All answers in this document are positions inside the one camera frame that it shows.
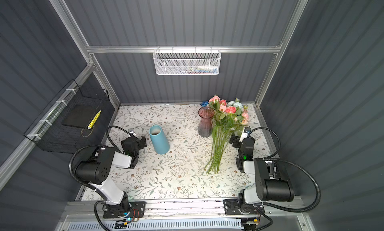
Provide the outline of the teal ceramic vase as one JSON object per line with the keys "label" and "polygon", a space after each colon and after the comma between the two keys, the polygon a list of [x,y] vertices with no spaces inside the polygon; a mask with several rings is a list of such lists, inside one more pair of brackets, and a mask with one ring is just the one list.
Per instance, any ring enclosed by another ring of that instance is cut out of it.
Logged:
{"label": "teal ceramic vase", "polygon": [[156,153],[165,155],[170,150],[170,144],[162,127],[152,126],[149,134]]}

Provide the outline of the pink glass vase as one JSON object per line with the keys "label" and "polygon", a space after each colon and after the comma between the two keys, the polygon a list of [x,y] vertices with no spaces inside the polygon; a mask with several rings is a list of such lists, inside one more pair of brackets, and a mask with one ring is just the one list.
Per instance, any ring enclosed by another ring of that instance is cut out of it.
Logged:
{"label": "pink glass vase", "polygon": [[201,121],[198,126],[198,134],[203,138],[208,138],[213,133],[213,117],[215,111],[209,106],[205,106],[199,109],[198,115]]}

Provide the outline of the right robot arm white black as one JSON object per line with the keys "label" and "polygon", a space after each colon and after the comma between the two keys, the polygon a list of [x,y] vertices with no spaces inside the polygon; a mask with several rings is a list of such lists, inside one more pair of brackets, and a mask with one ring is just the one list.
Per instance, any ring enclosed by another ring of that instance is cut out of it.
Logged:
{"label": "right robot arm white black", "polygon": [[276,161],[253,158],[254,138],[232,135],[229,141],[238,149],[237,169],[251,176],[252,185],[241,190],[234,205],[230,205],[233,213],[256,214],[263,209],[261,202],[291,202],[294,190],[285,165]]}

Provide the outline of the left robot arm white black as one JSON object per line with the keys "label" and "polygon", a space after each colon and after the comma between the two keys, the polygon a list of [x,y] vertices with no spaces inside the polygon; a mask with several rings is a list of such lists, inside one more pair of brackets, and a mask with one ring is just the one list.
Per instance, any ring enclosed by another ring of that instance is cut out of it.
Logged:
{"label": "left robot arm white black", "polygon": [[130,202],[126,192],[122,191],[110,177],[112,167],[134,169],[140,157],[140,150],[147,146],[146,138],[136,136],[121,141],[123,153],[114,147],[87,146],[84,151],[91,151],[91,156],[72,168],[72,176],[82,185],[94,190],[103,198],[104,219],[142,218],[145,202]]}

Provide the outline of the bunch of artificial flowers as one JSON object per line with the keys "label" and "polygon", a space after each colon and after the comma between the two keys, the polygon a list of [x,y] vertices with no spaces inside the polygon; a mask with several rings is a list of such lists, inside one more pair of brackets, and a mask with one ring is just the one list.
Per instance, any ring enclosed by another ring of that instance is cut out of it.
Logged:
{"label": "bunch of artificial flowers", "polygon": [[242,104],[238,98],[226,101],[214,95],[207,102],[207,107],[213,111],[211,123],[213,124],[211,157],[205,166],[207,174],[220,171],[220,164],[232,135],[241,131],[249,123],[249,107]]}

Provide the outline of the yellow pen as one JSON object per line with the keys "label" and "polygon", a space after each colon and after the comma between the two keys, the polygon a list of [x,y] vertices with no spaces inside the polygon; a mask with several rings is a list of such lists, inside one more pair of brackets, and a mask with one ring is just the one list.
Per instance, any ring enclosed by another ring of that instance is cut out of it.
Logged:
{"label": "yellow pen", "polygon": [[91,130],[91,129],[94,127],[95,123],[97,122],[98,118],[99,118],[100,115],[101,115],[101,112],[102,112],[102,111],[99,110],[99,111],[95,114],[94,118],[91,120],[91,122],[90,122],[89,125],[87,126],[87,129],[88,129],[88,130]]}

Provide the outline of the floral table mat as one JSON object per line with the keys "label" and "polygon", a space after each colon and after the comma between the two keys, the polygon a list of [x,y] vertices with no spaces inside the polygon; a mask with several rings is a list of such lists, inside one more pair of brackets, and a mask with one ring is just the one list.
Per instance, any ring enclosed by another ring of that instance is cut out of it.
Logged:
{"label": "floral table mat", "polygon": [[252,176],[238,171],[237,150],[228,146],[219,172],[208,173],[212,138],[198,134],[199,105],[124,105],[117,112],[112,141],[119,144],[125,130],[133,128],[138,136],[148,136],[154,125],[164,130],[170,150],[155,152],[151,141],[141,150],[133,169],[112,167],[110,179],[132,200],[230,198],[252,183]]}

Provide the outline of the black pad in basket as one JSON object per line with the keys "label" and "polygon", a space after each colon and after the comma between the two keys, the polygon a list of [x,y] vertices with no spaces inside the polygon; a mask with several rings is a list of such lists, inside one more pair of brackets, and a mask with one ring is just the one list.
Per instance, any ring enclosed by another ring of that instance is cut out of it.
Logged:
{"label": "black pad in basket", "polygon": [[86,129],[97,113],[96,109],[89,105],[77,104],[62,121],[63,126]]}

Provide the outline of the items in white basket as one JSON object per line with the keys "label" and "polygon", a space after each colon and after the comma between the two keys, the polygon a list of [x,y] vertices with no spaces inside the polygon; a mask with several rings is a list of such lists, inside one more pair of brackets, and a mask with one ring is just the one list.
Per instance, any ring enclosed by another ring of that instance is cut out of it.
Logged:
{"label": "items in white basket", "polygon": [[200,65],[195,67],[184,67],[177,70],[179,74],[218,74],[220,67],[217,65]]}

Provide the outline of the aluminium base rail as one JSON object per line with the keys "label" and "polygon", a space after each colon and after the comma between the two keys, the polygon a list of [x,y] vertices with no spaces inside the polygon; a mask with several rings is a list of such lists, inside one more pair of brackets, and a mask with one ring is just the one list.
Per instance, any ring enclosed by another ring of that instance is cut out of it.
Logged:
{"label": "aluminium base rail", "polygon": [[[226,215],[227,208],[223,200],[225,198],[143,200],[146,206],[144,216],[139,221],[253,217],[252,214]],[[68,202],[59,224],[95,222],[94,203],[95,201]]]}

